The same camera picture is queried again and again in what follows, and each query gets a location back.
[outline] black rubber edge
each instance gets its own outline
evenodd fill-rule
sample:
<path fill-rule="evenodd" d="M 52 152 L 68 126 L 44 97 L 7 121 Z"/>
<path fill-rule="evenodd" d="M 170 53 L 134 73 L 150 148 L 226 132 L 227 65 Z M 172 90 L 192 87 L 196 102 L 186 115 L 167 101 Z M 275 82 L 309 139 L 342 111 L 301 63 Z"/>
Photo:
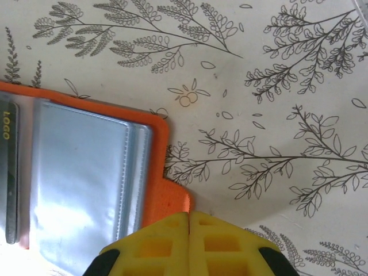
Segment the black rubber edge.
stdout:
<path fill-rule="evenodd" d="M 83 276 L 108 276 L 119 255 L 118 249 L 106 251 L 93 260 Z"/>
<path fill-rule="evenodd" d="M 258 249 L 275 276 L 299 276 L 283 253 L 269 247 Z"/>

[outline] black card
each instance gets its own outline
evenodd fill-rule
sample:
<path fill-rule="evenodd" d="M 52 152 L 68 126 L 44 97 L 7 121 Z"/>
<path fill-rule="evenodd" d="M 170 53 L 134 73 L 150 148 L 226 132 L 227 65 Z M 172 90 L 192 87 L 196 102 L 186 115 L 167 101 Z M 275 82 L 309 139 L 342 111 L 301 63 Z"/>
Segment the black card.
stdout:
<path fill-rule="evenodd" d="M 7 186 L 5 235 L 9 244 L 18 241 L 18 112 L 15 103 L 0 101 L 0 166 L 7 171 L 0 175 L 0 185 Z"/>

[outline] white paper surface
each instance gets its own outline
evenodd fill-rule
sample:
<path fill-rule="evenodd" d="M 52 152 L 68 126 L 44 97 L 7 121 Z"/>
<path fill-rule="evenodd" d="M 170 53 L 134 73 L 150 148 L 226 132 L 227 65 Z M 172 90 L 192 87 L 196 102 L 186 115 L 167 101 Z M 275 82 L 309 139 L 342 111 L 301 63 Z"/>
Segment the white paper surface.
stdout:
<path fill-rule="evenodd" d="M 199 210 L 277 242 L 301 275 L 368 275 L 352 1 L 147 2 L 2 1 L 1 78 L 159 113 L 167 176 Z"/>

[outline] botanical print paper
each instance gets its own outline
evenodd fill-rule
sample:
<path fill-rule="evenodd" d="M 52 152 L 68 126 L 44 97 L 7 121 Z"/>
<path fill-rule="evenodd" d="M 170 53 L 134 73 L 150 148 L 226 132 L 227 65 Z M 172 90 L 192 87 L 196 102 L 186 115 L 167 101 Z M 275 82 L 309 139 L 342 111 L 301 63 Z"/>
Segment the botanical print paper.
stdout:
<path fill-rule="evenodd" d="M 199 210 L 300 275 L 368 275 L 368 34 L 350 0 L 1 8 L 3 80 L 162 116 L 165 175 Z"/>

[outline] orange cover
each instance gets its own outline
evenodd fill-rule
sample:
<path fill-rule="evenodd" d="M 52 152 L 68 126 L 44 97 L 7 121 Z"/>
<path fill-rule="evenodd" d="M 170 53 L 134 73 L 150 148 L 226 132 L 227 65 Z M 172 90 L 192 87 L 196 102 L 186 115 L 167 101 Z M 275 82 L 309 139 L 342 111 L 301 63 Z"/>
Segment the orange cover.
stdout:
<path fill-rule="evenodd" d="M 184 187 L 163 178 L 168 143 L 168 126 L 159 116 L 112 106 L 108 103 L 74 98 L 52 90 L 36 89 L 5 82 L 0 82 L 0 90 L 29 97 L 50 99 L 52 102 L 72 108 L 149 125 L 154 135 L 147 177 L 143 226 L 148 226 L 176 212 L 189 212 L 193 208 L 194 202 L 190 193 Z"/>

